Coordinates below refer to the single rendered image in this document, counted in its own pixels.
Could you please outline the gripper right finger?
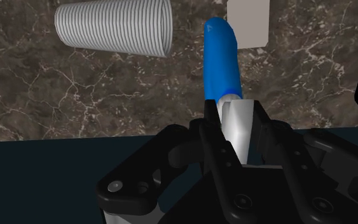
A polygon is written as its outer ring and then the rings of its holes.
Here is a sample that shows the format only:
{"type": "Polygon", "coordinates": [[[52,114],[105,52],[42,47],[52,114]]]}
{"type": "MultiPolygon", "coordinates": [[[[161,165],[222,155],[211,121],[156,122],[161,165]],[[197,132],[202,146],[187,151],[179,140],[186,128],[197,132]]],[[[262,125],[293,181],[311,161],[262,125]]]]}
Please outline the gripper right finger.
{"type": "Polygon", "coordinates": [[[301,224],[358,224],[358,146],[324,129],[304,134],[254,101],[252,136],[267,165],[280,165],[301,224]]]}

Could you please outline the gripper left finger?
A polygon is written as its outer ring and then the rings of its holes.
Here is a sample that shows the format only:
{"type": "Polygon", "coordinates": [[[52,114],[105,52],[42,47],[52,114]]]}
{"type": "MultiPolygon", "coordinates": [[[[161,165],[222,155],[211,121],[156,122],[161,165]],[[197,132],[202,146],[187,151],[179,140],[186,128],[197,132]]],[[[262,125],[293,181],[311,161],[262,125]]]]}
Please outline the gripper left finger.
{"type": "Polygon", "coordinates": [[[96,184],[99,208],[107,214],[145,216],[158,198],[189,164],[201,162],[212,177],[205,208],[219,202],[229,224],[256,224],[258,216],[251,192],[239,179],[242,165],[222,133],[216,104],[206,100],[204,118],[190,127],[172,124],[141,146],[96,184]]]}

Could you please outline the blue and silver pen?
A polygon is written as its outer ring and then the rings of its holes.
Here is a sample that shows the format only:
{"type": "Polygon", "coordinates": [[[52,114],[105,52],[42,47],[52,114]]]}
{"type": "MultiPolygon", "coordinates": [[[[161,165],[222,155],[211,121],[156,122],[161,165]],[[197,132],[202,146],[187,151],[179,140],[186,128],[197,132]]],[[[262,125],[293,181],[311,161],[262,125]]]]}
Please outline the blue and silver pen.
{"type": "Polygon", "coordinates": [[[224,137],[241,164],[248,163],[254,101],[244,99],[238,67],[237,39],[220,17],[206,21],[203,35],[203,87],[206,100],[216,103],[224,137]]]}

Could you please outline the grey box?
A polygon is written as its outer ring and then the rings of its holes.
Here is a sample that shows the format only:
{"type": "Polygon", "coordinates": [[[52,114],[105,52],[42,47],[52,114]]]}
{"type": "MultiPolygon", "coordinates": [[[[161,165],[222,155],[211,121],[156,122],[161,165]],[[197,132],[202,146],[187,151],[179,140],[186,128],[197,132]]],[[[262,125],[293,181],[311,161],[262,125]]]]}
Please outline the grey box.
{"type": "Polygon", "coordinates": [[[227,21],[238,49],[265,47],[268,43],[270,0],[228,0],[227,21]]]}

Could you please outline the white ribbed cup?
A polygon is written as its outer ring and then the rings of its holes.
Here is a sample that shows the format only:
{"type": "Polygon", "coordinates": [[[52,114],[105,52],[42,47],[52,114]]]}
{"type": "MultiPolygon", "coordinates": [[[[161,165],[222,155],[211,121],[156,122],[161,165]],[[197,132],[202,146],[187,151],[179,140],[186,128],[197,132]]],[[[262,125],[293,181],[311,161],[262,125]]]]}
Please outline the white ribbed cup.
{"type": "Polygon", "coordinates": [[[172,49],[170,0],[98,0],[63,4],[55,29],[67,46],[168,57],[172,49]]]}

